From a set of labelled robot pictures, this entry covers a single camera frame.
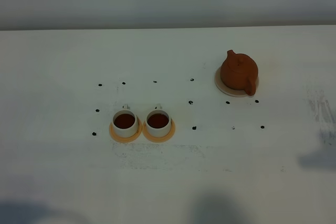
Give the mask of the brown clay teapot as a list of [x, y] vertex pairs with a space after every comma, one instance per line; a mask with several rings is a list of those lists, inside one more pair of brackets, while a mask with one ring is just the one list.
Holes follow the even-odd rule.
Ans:
[[238, 54], [229, 50], [220, 68], [219, 76], [222, 83], [232, 90], [244, 91], [248, 96], [256, 93], [258, 67], [255, 61], [246, 54]]

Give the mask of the cream round teapot coaster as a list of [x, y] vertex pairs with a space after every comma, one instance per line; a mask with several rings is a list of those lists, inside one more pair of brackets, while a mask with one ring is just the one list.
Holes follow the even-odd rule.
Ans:
[[219, 67], [214, 77], [216, 87], [224, 94], [242, 98], [252, 97], [259, 86], [259, 72], [239, 73], [229, 68]]

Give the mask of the right white teacup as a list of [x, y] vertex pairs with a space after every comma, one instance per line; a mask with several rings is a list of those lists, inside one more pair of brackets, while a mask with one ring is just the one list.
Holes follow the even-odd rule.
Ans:
[[162, 138], [169, 134], [172, 127], [170, 115], [158, 103], [145, 119], [146, 130], [150, 136]]

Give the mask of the white teacup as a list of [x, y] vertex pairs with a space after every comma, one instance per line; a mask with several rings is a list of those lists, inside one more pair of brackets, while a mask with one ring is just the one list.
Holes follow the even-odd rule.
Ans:
[[133, 126], [137, 119], [137, 116], [130, 110], [129, 105], [124, 104], [122, 109], [114, 114], [112, 123], [114, 123], [117, 128], [127, 129]]
[[170, 115], [158, 103], [145, 119], [146, 130], [150, 136], [162, 138], [169, 134], [172, 127]]

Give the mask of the right orange round coaster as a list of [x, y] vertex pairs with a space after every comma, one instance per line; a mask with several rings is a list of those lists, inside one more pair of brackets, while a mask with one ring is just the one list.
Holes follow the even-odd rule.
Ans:
[[152, 128], [147, 122], [142, 126], [142, 133], [145, 138], [154, 143], [163, 143], [171, 139], [175, 133], [175, 123], [169, 119], [169, 123], [159, 129]]

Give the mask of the orange round coaster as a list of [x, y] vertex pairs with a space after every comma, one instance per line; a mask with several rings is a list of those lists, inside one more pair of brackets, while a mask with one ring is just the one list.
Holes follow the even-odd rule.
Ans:
[[127, 129], [117, 128], [114, 123], [109, 125], [109, 133], [113, 140], [119, 143], [130, 143], [136, 140], [142, 132], [142, 123], [139, 119]]
[[169, 123], [159, 129], [152, 128], [147, 122], [142, 126], [142, 133], [145, 138], [154, 143], [163, 143], [171, 139], [175, 133], [175, 123], [169, 119]]

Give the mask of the left white teacup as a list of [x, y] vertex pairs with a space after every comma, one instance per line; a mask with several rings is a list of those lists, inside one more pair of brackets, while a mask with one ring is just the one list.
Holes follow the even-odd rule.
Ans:
[[114, 114], [112, 123], [114, 123], [117, 128], [127, 129], [133, 126], [137, 119], [137, 116], [130, 110], [129, 105], [124, 104], [122, 109]]

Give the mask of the left orange round coaster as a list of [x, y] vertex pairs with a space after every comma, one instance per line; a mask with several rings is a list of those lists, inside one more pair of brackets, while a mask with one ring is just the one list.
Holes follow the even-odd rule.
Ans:
[[136, 140], [142, 132], [142, 123], [139, 119], [127, 129], [117, 128], [114, 123], [109, 125], [109, 133], [113, 140], [119, 143], [130, 143]]

